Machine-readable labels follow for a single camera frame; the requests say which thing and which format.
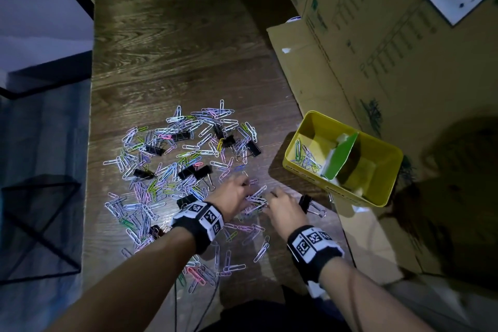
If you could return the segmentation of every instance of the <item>pile of paper clips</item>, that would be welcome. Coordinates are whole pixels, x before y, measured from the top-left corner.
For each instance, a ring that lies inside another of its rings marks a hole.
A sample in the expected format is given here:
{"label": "pile of paper clips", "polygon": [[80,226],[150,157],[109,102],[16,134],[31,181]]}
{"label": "pile of paper clips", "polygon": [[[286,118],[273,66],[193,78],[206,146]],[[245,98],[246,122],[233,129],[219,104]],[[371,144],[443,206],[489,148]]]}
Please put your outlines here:
{"label": "pile of paper clips", "polygon": [[[110,200],[105,203],[105,207],[126,228],[126,233],[134,242],[135,253],[164,235],[166,222],[161,227],[155,223],[159,220],[155,210],[166,205],[166,198],[176,200],[180,209],[196,200],[203,200],[208,197],[209,191],[216,188],[211,179],[213,168],[220,173],[218,180],[222,183],[231,172],[242,171],[246,174],[244,168],[248,152],[254,157],[261,153],[256,145],[256,129],[248,122],[239,123],[237,120],[226,118],[234,112],[233,109],[225,109],[223,100],[220,101],[219,108],[203,108],[190,115],[182,115],[181,106],[178,106],[174,115],[166,118],[169,125],[165,128],[154,131],[149,130],[147,126],[129,129],[122,139],[123,147],[119,155],[103,163],[117,165],[122,178],[130,182],[129,190],[132,190],[136,197],[136,203],[125,204],[127,197],[108,193]],[[187,152],[177,154],[176,162],[170,165],[161,162],[155,171],[150,169],[154,156],[162,157],[179,148],[179,141],[195,139],[196,130],[201,127],[203,129],[198,134],[200,141],[182,145],[181,148]],[[209,165],[205,165],[202,159],[209,156],[216,160],[209,160]],[[257,179],[251,180],[251,184],[257,182]],[[267,205],[267,201],[261,197],[265,190],[264,185],[246,198],[249,206],[236,217],[238,221],[243,222]],[[232,242],[239,231],[248,233],[242,241],[245,246],[264,230],[256,224],[245,226],[226,223],[223,233],[227,242]],[[193,282],[188,289],[190,294],[198,284],[209,283],[214,286],[218,277],[231,276],[233,272],[246,268],[245,264],[231,265],[230,250],[226,253],[225,265],[220,267],[220,246],[216,241],[212,245],[215,247],[214,271],[202,264],[200,258],[195,255],[178,278],[180,284],[185,286],[185,275],[192,276]],[[269,236],[265,236],[265,242],[254,258],[254,263],[264,256],[268,248]],[[127,258],[132,255],[126,248],[123,248],[121,253]]]}
{"label": "pile of paper clips", "polygon": [[322,165],[317,163],[311,151],[308,150],[308,147],[303,145],[299,139],[296,139],[295,153],[296,159],[291,160],[292,162],[296,162],[304,169],[312,171],[313,173],[322,169]]}

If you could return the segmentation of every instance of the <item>black and white wristband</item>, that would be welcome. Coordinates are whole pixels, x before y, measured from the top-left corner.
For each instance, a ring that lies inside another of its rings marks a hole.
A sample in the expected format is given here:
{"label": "black and white wristband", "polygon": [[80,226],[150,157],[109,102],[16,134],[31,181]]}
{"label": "black and white wristband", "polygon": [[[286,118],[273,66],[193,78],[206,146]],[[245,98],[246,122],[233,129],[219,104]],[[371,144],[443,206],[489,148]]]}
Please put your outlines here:
{"label": "black and white wristband", "polygon": [[224,225],[220,210],[204,201],[190,203],[171,220],[172,228],[183,227],[194,235],[196,254],[206,251]]}
{"label": "black and white wristband", "polygon": [[324,290],[318,284],[318,277],[332,258],[344,257],[342,248],[321,228],[311,225],[302,226],[290,234],[287,247],[311,296],[320,296]]}

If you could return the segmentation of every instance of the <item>person's left hand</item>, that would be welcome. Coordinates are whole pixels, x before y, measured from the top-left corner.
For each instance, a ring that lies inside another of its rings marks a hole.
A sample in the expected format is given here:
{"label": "person's left hand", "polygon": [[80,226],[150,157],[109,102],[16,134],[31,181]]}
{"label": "person's left hand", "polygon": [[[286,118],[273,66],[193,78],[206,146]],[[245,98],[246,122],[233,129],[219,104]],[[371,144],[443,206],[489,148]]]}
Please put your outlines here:
{"label": "person's left hand", "polygon": [[225,223],[230,222],[246,207],[244,198],[254,193],[252,187],[243,185],[244,183],[249,184],[249,178],[246,175],[231,176],[205,199],[221,211]]}

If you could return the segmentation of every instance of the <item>yellow container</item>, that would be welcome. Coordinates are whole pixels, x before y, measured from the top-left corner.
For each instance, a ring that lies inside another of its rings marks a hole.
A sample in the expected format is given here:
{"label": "yellow container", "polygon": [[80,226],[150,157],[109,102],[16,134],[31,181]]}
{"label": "yellow container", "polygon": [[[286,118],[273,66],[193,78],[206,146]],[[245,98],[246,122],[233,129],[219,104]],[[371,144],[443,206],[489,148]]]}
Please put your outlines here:
{"label": "yellow container", "polygon": [[403,153],[389,143],[359,131],[360,159],[358,165],[344,184],[349,189],[363,190],[359,197],[352,191],[332,184],[318,173],[304,169],[292,162],[295,156],[297,139],[314,155],[317,163],[323,164],[330,150],[337,146],[337,138],[342,134],[352,135],[358,130],[314,110],[309,111],[294,134],[285,151],[283,167],[298,176],[350,200],[354,205],[383,207],[388,203],[392,187],[401,166]]}

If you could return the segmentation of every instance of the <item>person's right arm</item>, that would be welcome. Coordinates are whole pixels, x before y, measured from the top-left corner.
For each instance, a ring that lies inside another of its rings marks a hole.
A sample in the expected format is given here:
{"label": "person's right arm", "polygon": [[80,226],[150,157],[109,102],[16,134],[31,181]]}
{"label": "person's right arm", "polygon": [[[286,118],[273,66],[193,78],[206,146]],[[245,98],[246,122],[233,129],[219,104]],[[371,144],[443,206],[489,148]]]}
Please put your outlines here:
{"label": "person's right arm", "polygon": [[[286,242],[292,232],[309,224],[297,201],[282,189],[275,189],[268,203],[265,213]],[[319,282],[354,331],[432,331],[395,297],[340,257],[325,264]]]}

